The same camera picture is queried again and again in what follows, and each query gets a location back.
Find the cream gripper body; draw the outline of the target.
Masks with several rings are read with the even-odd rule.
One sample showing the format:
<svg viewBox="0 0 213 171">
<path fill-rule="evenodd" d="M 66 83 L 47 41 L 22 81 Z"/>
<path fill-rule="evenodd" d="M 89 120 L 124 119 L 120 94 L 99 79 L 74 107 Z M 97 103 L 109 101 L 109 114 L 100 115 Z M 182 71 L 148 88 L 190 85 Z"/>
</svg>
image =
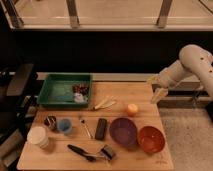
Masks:
<svg viewBox="0 0 213 171">
<path fill-rule="evenodd" d="M 159 73 L 153 76 L 157 78 L 156 84 L 159 85 L 160 87 L 169 88 L 171 86 L 172 79 L 168 73 Z"/>
</svg>

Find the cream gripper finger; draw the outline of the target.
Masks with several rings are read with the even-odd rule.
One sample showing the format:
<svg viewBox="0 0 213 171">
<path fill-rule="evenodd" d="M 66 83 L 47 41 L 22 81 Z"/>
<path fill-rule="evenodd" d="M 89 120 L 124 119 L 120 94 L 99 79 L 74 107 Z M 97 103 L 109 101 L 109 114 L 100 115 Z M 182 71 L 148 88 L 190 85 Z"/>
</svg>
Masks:
<svg viewBox="0 0 213 171">
<path fill-rule="evenodd" d="M 158 103 L 161 99 L 168 95 L 168 90 L 166 88 L 157 88 L 151 99 L 152 103 Z"/>
<path fill-rule="evenodd" d="M 157 78 L 155 76 L 152 76 L 152 77 L 148 78 L 146 82 L 150 85 L 156 84 L 156 79 Z"/>
</svg>

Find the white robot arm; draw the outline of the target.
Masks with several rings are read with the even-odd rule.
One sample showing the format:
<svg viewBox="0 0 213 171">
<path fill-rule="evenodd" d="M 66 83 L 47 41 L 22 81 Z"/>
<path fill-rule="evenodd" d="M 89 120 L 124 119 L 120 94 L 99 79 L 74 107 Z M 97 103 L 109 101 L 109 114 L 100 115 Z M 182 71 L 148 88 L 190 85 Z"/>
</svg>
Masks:
<svg viewBox="0 0 213 171">
<path fill-rule="evenodd" d="M 168 95 L 169 88 L 191 75 L 199 79 L 213 100 L 213 55 L 198 45 L 189 44 L 180 50 L 178 60 L 147 80 L 149 84 L 158 85 L 151 102 L 158 103 Z"/>
</svg>

